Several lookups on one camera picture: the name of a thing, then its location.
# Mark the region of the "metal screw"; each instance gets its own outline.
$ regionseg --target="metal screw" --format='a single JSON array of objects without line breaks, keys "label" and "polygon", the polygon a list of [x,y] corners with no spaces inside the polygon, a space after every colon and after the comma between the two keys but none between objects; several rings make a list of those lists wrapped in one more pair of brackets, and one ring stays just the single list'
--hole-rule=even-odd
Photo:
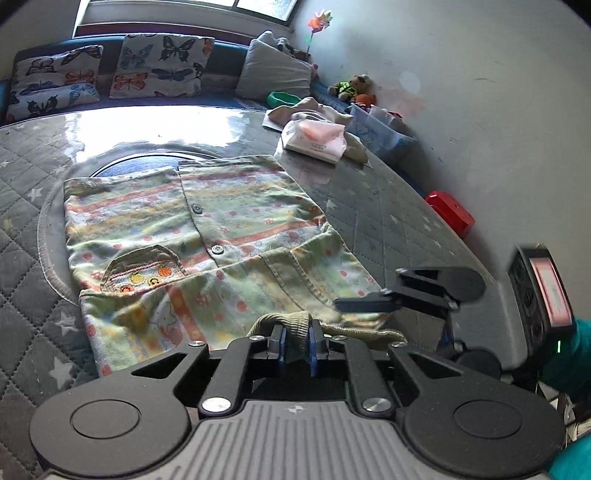
[{"label": "metal screw", "polygon": [[223,397],[208,398],[201,403],[201,408],[210,411],[211,413],[221,413],[229,410],[231,406],[232,403],[227,398]]},{"label": "metal screw", "polygon": [[392,407],[392,402],[390,402],[386,398],[374,397],[365,400],[362,404],[362,407],[367,411],[380,413],[389,410]]}]

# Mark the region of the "mattress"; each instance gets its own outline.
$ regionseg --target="mattress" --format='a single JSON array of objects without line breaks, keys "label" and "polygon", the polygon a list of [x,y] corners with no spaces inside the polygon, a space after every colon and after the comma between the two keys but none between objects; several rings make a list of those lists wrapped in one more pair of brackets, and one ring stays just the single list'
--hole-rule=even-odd
[{"label": "mattress", "polygon": [[[149,151],[275,154],[381,286],[393,284],[395,270],[409,265],[461,265],[492,281],[462,240],[375,156],[370,155],[371,168],[348,161],[333,167],[276,151],[279,134],[261,127],[263,116],[143,106],[67,113],[0,129],[0,478],[41,473],[28,438],[35,408],[97,377],[77,293],[59,265],[65,260],[60,229],[48,214],[52,204],[63,205],[63,180],[72,175],[87,176],[118,158]],[[440,321],[408,310],[396,312],[389,326],[426,349],[436,346],[441,332]]]}]

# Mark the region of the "shirt pocket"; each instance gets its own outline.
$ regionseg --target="shirt pocket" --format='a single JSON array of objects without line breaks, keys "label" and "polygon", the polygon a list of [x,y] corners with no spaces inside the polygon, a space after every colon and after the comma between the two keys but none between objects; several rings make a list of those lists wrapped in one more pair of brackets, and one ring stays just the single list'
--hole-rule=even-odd
[{"label": "shirt pocket", "polygon": [[173,252],[162,245],[153,245],[115,258],[103,275],[100,290],[138,293],[187,276]]}]

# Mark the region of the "butterfly pillow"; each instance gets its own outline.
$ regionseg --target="butterfly pillow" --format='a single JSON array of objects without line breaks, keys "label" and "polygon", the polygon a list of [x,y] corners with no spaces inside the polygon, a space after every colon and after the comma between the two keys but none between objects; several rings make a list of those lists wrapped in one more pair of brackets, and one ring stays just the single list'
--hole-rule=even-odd
[{"label": "butterfly pillow", "polygon": [[174,34],[126,35],[109,97],[198,95],[214,41]]},{"label": "butterfly pillow", "polygon": [[6,122],[10,124],[27,118],[51,115],[62,108],[99,101],[99,92],[88,83],[59,87],[52,87],[49,83],[51,82],[31,84],[19,95],[11,92]]},{"label": "butterfly pillow", "polygon": [[102,45],[89,45],[53,56],[21,60],[15,65],[12,90],[18,91],[42,82],[51,82],[56,86],[73,83],[94,85],[102,54]]}]

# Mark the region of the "window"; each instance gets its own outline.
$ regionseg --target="window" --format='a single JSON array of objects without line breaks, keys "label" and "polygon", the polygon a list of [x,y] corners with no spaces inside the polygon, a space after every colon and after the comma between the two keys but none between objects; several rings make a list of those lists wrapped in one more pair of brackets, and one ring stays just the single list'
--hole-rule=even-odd
[{"label": "window", "polygon": [[256,17],[270,17],[273,21],[287,23],[298,0],[207,0],[204,4],[228,7]]},{"label": "window", "polygon": [[271,21],[287,27],[296,12],[296,6],[301,0],[90,0],[90,6],[104,5],[115,7],[121,4],[143,5],[152,11],[151,4],[164,6],[168,1],[175,4],[198,5],[200,7],[214,7],[233,12],[250,15],[262,20]]}]

